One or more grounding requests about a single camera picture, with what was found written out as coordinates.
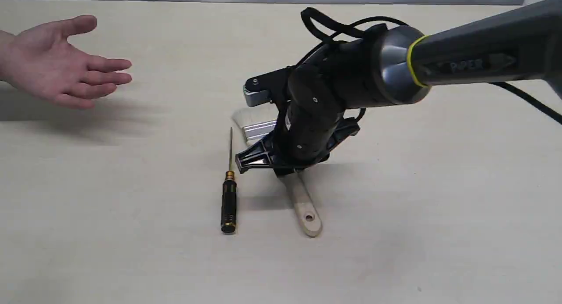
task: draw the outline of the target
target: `wrist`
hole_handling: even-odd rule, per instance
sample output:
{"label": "wrist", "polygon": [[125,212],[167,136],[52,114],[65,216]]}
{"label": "wrist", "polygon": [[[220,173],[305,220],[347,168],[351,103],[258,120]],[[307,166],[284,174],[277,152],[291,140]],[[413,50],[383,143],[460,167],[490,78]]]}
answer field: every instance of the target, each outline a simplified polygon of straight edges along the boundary
{"label": "wrist", "polygon": [[6,73],[8,66],[8,44],[15,38],[14,34],[0,30],[0,82],[6,81]]}

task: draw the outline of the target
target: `table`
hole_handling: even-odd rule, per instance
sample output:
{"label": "table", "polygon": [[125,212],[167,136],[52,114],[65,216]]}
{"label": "table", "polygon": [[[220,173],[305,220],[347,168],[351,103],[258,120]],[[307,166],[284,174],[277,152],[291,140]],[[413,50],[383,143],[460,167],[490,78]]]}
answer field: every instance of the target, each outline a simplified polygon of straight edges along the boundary
{"label": "table", "polygon": [[[1,87],[0,302],[559,303],[562,128],[486,84],[369,110],[305,173],[318,238],[273,174],[253,171],[238,179],[237,235],[221,234],[241,85],[316,44],[303,8],[0,0],[9,32],[94,14],[72,43],[134,64],[134,82],[86,112]],[[511,7],[317,8],[429,34]],[[562,111],[543,82],[515,84]]]}

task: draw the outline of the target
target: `finger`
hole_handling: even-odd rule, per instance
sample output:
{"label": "finger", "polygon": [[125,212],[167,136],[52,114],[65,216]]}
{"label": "finger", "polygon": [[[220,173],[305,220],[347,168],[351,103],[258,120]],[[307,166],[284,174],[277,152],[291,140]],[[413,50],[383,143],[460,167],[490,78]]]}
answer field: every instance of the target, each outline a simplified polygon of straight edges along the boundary
{"label": "finger", "polygon": [[54,104],[73,109],[90,109],[94,107],[94,102],[82,98],[69,96],[68,94],[59,94],[53,100]]}
{"label": "finger", "polygon": [[133,80],[131,75],[123,74],[121,72],[97,72],[95,70],[90,70],[86,72],[84,77],[80,80],[89,85],[103,85],[103,84],[128,84]]}
{"label": "finger", "polygon": [[98,72],[116,72],[131,67],[128,60],[110,60],[105,57],[92,55],[88,59],[88,69],[97,70]]}
{"label": "finger", "polygon": [[84,84],[83,82],[79,82],[78,84],[74,84],[67,93],[77,98],[96,99],[107,96],[116,89],[117,85],[115,84],[90,86],[88,84]]}
{"label": "finger", "polygon": [[98,20],[95,16],[84,14],[76,18],[61,20],[57,23],[62,31],[62,35],[67,37],[91,32],[98,25]]}

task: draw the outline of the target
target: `robotic arm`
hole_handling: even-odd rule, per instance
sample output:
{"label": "robotic arm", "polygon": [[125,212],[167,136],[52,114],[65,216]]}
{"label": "robotic arm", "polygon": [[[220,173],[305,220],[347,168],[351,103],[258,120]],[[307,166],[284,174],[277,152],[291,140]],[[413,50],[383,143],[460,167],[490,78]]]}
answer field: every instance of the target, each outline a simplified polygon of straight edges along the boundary
{"label": "robotic arm", "polygon": [[[542,79],[562,98],[562,0],[545,0],[432,36],[384,17],[344,25],[307,8],[301,18],[321,43],[295,66],[251,78],[244,86],[249,106],[273,103],[279,115],[272,132],[236,155],[241,173],[272,168],[283,176],[325,161],[359,132],[365,108],[414,104],[431,86]],[[336,33],[326,35],[312,20]],[[399,26],[355,28],[380,20]],[[341,33],[357,40],[333,40]],[[345,110],[357,108],[357,118],[343,117]]]}

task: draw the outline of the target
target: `yellow ring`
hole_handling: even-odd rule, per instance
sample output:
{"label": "yellow ring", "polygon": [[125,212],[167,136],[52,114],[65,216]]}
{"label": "yellow ring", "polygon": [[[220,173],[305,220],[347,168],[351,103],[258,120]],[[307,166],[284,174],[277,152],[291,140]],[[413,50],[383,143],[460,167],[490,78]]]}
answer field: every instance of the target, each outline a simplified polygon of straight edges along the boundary
{"label": "yellow ring", "polygon": [[414,46],[416,44],[418,44],[421,40],[427,38],[428,36],[422,36],[421,38],[415,40],[410,47],[408,48],[408,55],[406,56],[406,62],[408,63],[408,69],[410,70],[410,75],[412,75],[412,79],[414,80],[414,83],[420,87],[427,87],[426,85],[422,84],[419,80],[418,77],[416,77],[416,74],[414,72],[414,68],[412,67],[412,50],[414,49]]}

